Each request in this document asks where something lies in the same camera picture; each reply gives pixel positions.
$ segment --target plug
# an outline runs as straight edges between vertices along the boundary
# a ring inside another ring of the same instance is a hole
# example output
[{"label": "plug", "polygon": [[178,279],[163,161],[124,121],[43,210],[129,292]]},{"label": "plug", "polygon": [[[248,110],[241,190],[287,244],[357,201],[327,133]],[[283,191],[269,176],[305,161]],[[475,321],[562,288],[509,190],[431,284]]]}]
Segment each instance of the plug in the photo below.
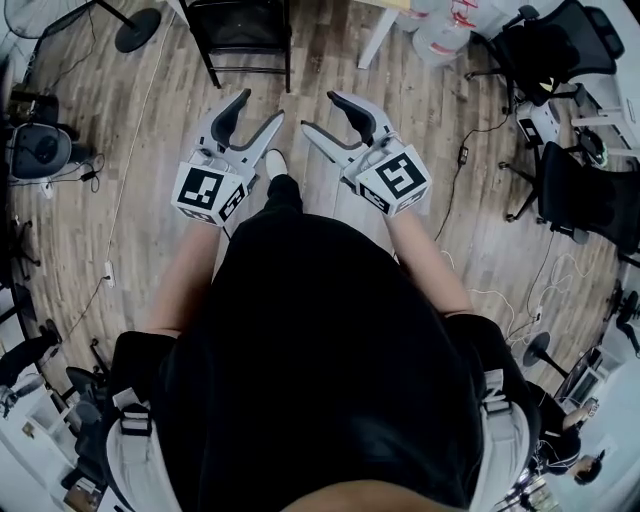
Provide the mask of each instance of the plug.
[{"label": "plug", "polygon": [[467,146],[460,146],[460,151],[458,152],[458,165],[462,167],[466,165],[467,159],[469,158],[469,148]]},{"label": "plug", "polygon": [[97,175],[98,173],[96,171],[89,171],[89,172],[85,172],[82,176],[80,176],[80,179],[82,181],[89,181],[95,178]]},{"label": "plug", "polygon": [[533,325],[536,326],[542,321],[542,306],[538,306],[536,309],[536,319],[533,322]]}]

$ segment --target black office chair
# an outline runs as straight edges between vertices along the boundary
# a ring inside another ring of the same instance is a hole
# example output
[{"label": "black office chair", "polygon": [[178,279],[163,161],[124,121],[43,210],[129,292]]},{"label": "black office chair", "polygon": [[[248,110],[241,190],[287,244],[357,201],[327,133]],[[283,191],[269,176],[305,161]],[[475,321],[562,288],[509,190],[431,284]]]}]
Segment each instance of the black office chair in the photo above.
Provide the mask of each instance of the black office chair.
[{"label": "black office chair", "polygon": [[633,254],[640,244],[640,172],[609,172],[581,165],[572,152],[579,147],[562,149],[547,143],[542,158],[534,148],[536,175],[514,169],[500,162],[533,185],[520,211],[509,214],[507,222],[522,217],[538,199],[538,223],[551,223],[551,230],[586,243],[593,232],[613,242],[621,252]]},{"label": "black office chair", "polygon": [[[213,84],[216,71],[285,75],[291,91],[289,0],[180,0]],[[223,53],[283,55],[284,68],[214,67],[211,55]]]},{"label": "black office chair", "polygon": [[582,84],[573,92],[556,90],[579,75],[615,74],[616,59],[624,53],[622,41],[600,9],[566,0],[548,16],[539,16],[527,5],[491,41],[478,34],[472,38],[487,48],[500,67],[465,77],[504,75],[509,96],[505,113],[513,112],[514,83],[523,95],[519,101],[538,107],[550,98],[574,98],[581,104],[586,97]]}]

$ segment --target power adapter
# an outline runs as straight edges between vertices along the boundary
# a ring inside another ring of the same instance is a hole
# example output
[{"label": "power adapter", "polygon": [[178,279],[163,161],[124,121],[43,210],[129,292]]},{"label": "power adapter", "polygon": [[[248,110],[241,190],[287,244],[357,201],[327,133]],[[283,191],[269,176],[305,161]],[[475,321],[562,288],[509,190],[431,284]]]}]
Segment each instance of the power adapter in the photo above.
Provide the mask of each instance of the power adapter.
[{"label": "power adapter", "polygon": [[460,146],[460,151],[458,152],[458,166],[463,167],[467,163],[467,159],[469,158],[469,148],[464,144]]},{"label": "power adapter", "polygon": [[97,175],[98,173],[96,171],[89,171],[89,172],[85,172],[82,176],[80,176],[80,179],[82,181],[89,181],[95,178]]}]

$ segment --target backpack strap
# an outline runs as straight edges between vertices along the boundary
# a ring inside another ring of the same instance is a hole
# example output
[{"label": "backpack strap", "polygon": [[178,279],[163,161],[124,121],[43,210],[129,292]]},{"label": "backpack strap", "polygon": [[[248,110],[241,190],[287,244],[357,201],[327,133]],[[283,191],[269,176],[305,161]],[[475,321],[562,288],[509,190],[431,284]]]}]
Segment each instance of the backpack strap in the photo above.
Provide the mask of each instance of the backpack strap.
[{"label": "backpack strap", "polygon": [[488,512],[501,501],[528,462],[529,423],[520,406],[502,393],[502,370],[485,373],[487,395],[480,406],[484,450],[470,512]]},{"label": "backpack strap", "polygon": [[131,388],[113,403],[121,416],[109,430],[106,451],[118,491],[135,512],[181,512],[149,404],[141,404]]}]

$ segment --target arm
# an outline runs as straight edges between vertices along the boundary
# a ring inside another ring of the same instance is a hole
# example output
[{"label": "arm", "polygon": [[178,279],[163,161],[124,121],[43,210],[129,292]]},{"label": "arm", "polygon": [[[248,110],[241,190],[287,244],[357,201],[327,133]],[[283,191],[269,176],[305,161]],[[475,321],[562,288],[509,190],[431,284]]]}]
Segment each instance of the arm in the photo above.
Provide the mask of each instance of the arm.
[{"label": "arm", "polygon": [[405,210],[385,217],[398,259],[408,268],[415,285],[443,315],[471,313],[473,306],[462,286],[418,217]]},{"label": "arm", "polygon": [[594,402],[587,400],[587,403],[580,407],[580,409],[576,409],[572,413],[567,414],[564,420],[562,420],[562,431],[564,432],[565,430],[569,430],[581,421],[589,419],[589,413],[591,412],[593,405]]},{"label": "arm", "polygon": [[211,286],[219,243],[220,228],[190,223],[156,291],[146,332],[178,337],[189,326]]}]

